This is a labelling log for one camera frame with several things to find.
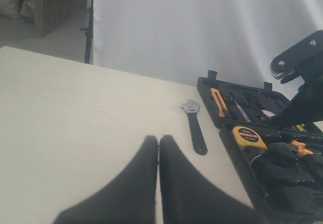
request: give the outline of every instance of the orange utility knife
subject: orange utility knife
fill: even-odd
[[[220,117],[231,117],[228,108],[222,99],[222,96],[220,92],[217,89],[211,88],[211,94],[214,99],[214,101],[217,103],[218,108],[219,108],[219,116]]]

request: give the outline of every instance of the floor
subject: floor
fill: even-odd
[[[43,38],[34,34],[32,23],[0,16],[0,47],[11,46],[50,56],[84,62],[86,37],[81,27],[89,12],[81,12]]]

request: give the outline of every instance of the wrench jaw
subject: wrench jaw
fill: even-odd
[[[195,102],[194,100],[188,99],[186,104],[181,104],[181,109],[186,113],[198,113],[200,110],[199,103]]]

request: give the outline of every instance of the black tool case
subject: black tool case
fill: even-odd
[[[220,109],[211,88],[220,92],[229,116],[219,116]],[[197,89],[214,125],[221,129],[223,144],[254,208],[264,213],[272,223],[323,221],[322,131],[314,123],[279,127],[267,121],[262,110],[277,115],[289,104],[284,95],[272,91],[270,83],[265,82],[263,89],[243,86],[217,80],[217,72],[209,71],[207,78],[198,79]],[[243,108],[250,122],[235,102]],[[268,151],[255,157],[257,149],[241,150],[232,132],[236,126],[257,132]],[[300,158],[286,152],[290,158],[277,157],[275,143],[292,140],[306,143],[306,148],[315,154]]]

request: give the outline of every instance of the tape measure label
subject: tape measure label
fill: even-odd
[[[258,136],[253,131],[250,131],[249,129],[240,128],[238,130],[238,133],[243,139],[246,139],[249,142],[257,142],[257,141],[259,141]]]

